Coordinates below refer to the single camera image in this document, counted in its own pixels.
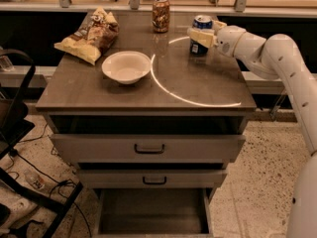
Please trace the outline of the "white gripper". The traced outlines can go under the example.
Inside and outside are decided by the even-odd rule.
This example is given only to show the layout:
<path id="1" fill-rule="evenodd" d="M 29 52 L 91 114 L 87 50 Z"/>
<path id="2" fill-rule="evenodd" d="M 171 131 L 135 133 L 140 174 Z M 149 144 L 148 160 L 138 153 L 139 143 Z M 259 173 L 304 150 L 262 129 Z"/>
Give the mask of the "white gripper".
<path id="1" fill-rule="evenodd" d="M 217 51 L 226 57 L 236 58 L 238 43 L 246 30 L 238 26 L 227 26 L 226 23 L 217 20 L 213 21 L 212 29 L 188 28 L 187 35 L 203 47 L 211 48 L 216 44 L 215 31 L 218 31 Z"/>

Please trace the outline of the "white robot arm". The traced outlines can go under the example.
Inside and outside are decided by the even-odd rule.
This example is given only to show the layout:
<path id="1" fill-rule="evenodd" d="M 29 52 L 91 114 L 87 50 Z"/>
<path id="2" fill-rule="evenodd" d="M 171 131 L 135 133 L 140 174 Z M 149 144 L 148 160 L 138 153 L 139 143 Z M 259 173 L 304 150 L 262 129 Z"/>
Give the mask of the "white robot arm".
<path id="1" fill-rule="evenodd" d="M 317 238 L 317 80 L 298 46 L 284 34 L 265 39 L 219 21 L 210 29 L 191 27 L 187 34 L 263 79 L 282 81 L 310 153 L 295 183 L 286 238 Z"/>

